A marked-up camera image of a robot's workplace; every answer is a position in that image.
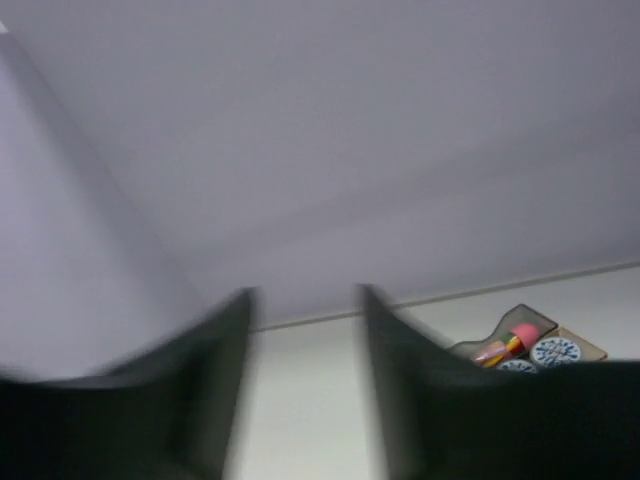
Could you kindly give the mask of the blue lidded round jar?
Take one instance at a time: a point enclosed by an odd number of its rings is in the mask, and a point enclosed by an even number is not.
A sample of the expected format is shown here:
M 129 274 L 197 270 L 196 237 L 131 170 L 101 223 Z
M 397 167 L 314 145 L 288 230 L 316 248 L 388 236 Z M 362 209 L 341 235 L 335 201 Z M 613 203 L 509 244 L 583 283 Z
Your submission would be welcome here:
M 509 372 L 521 372 L 521 373 L 532 373 L 535 374 L 538 372 L 538 368 L 536 365 L 525 359 L 511 359 L 500 363 L 497 367 L 497 370 L 501 371 L 509 371 Z

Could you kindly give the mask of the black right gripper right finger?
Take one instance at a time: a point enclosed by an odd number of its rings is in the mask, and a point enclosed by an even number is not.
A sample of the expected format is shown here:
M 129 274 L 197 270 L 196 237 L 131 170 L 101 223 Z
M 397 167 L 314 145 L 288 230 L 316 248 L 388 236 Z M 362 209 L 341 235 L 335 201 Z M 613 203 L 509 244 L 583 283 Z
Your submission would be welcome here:
M 390 479 L 635 479 L 639 365 L 474 365 L 360 289 Z

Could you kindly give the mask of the smoky grey plastic bin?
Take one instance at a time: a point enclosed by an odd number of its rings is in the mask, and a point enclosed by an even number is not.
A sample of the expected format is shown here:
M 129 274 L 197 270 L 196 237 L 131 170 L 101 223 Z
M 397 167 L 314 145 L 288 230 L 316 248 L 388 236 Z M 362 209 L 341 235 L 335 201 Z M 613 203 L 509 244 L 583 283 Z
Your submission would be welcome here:
M 521 323 L 529 323 L 535 325 L 539 329 L 541 337 L 558 327 L 558 324 L 555 321 L 544 316 L 540 312 L 532 309 L 525 304 L 519 304 L 502 316 L 494 331 L 488 337 L 482 340 L 459 342 L 450 347 L 449 352 L 458 357 L 468 359 L 472 363 L 474 363 L 471 357 L 476 352 L 478 352 L 484 346 L 492 343 L 493 341 L 498 340 L 511 328 Z

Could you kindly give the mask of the pink capped eraser bottle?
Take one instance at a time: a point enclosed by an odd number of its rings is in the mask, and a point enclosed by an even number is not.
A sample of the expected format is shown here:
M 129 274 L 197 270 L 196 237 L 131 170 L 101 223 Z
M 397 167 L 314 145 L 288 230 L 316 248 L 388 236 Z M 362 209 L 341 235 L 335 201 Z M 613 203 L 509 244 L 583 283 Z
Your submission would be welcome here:
M 481 348 L 471 359 L 476 365 L 493 368 L 504 361 L 526 356 L 540 337 L 540 331 L 535 325 L 521 323 L 498 340 Z

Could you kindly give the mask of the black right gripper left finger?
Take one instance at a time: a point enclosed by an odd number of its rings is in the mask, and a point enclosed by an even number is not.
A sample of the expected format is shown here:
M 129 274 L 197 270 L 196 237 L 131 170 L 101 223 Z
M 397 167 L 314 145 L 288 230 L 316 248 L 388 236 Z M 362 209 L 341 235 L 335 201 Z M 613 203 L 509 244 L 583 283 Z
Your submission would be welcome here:
M 255 308 L 217 311 L 98 374 L 1 374 L 4 479 L 221 479 Z

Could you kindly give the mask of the amber plastic bin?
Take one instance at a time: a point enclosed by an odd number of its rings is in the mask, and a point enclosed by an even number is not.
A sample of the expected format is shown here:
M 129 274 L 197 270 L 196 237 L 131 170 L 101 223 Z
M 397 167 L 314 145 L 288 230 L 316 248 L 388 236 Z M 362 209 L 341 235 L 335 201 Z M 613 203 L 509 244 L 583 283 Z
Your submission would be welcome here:
M 529 351 L 529 360 L 541 368 L 607 359 L 605 350 L 564 327 L 557 327 L 542 336 Z

